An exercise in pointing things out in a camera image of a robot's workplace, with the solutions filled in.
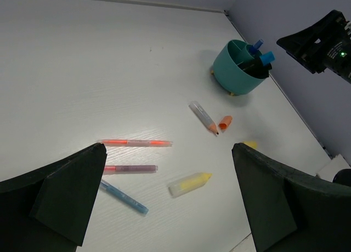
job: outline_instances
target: pen holder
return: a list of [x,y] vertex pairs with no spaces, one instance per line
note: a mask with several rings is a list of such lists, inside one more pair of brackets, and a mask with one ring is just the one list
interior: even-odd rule
[[[211,73],[230,95],[247,94],[264,81],[251,77],[238,67],[239,64],[254,59],[247,51],[250,46],[240,40],[229,41],[213,62]],[[256,56],[261,56],[261,52],[258,51]]]

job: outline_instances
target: orange marker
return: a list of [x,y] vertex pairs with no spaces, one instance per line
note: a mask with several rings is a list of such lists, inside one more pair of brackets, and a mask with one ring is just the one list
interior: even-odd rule
[[101,144],[111,147],[170,147],[171,141],[156,140],[99,140]]
[[195,115],[197,115],[197,117],[200,119],[200,121],[205,125],[207,129],[209,129],[214,134],[217,134],[217,135],[219,134],[216,124],[197,101],[192,101],[189,104],[189,107],[195,113]]

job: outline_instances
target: marker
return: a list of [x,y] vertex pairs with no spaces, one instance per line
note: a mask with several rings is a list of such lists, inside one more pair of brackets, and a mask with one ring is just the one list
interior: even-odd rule
[[122,191],[118,190],[114,186],[110,185],[105,180],[101,180],[100,187],[104,189],[106,192],[114,195],[117,199],[121,200],[122,202],[128,204],[130,207],[135,209],[136,211],[146,215],[148,213],[148,208],[140,204],[139,202],[135,201],[133,198],[127,196]]
[[157,140],[99,140],[105,146],[111,147],[170,147],[171,141],[157,141]]
[[210,130],[214,134],[217,134],[217,135],[219,134],[216,128],[216,124],[197,101],[192,101],[189,104],[189,107],[195,113],[195,115],[197,115],[197,117],[200,119],[202,124],[204,124],[208,130]]
[[254,55],[257,53],[258,49],[261,47],[261,45],[263,44],[263,40],[260,39],[259,41],[256,42],[255,45],[252,45],[249,49],[248,49],[248,52],[251,54],[251,55]]
[[173,197],[181,196],[204,186],[212,174],[196,173],[169,184],[168,189]]
[[155,173],[157,165],[105,165],[104,172],[111,173]]
[[264,67],[256,70],[255,72],[252,72],[250,76],[254,78],[265,79],[269,77],[269,71],[271,69],[272,69],[272,64],[269,63],[268,65],[265,65]]
[[263,54],[262,56],[250,60],[248,62],[244,62],[238,65],[245,73],[251,75],[256,74],[257,71],[261,71],[263,67],[270,64],[272,61],[275,60],[275,57],[272,51]]

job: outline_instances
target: yellow cap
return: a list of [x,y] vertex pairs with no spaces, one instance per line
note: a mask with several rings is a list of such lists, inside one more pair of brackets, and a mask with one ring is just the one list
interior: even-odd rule
[[202,173],[202,176],[205,178],[206,181],[208,181],[208,179],[211,178],[212,174]]
[[253,149],[257,149],[257,142],[255,141],[243,141],[243,144],[246,144],[248,147],[251,147]]

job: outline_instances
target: pen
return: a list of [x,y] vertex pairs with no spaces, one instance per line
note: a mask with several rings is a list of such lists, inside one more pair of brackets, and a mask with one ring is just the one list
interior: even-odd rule
[[158,141],[158,140],[99,140],[101,144],[112,147],[170,147],[173,142],[171,141]]
[[114,186],[110,185],[105,180],[101,180],[100,187],[104,189],[106,192],[114,195],[117,199],[121,200],[122,202],[128,204],[130,207],[134,208],[136,211],[146,215],[148,213],[148,208],[140,204],[139,202],[135,201],[133,198],[127,196],[122,191],[118,190]]
[[155,173],[157,165],[105,165],[104,172],[113,173]]
[[263,40],[260,39],[259,41],[256,42],[255,45],[252,45],[249,49],[248,49],[248,52],[251,54],[251,55],[254,55],[257,53],[258,49],[261,47],[261,45],[263,44]]
[[200,119],[203,125],[210,130],[211,132],[215,134],[219,134],[218,130],[216,128],[216,124],[214,121],[210,118],[210,116],[207,114],[207,112],[201,107],[201,105],[197,101],[192,101],[189,104],[189,107],[191,110],[197,115],[197,117]]
[[263,67],[270,64],[275,60],[272,51],[263,54],[262,56],[250,60],[248,62],[241,63],[238,67],[241,68],[245,73],[249,75],[255,74],[257,71],[261,71]]

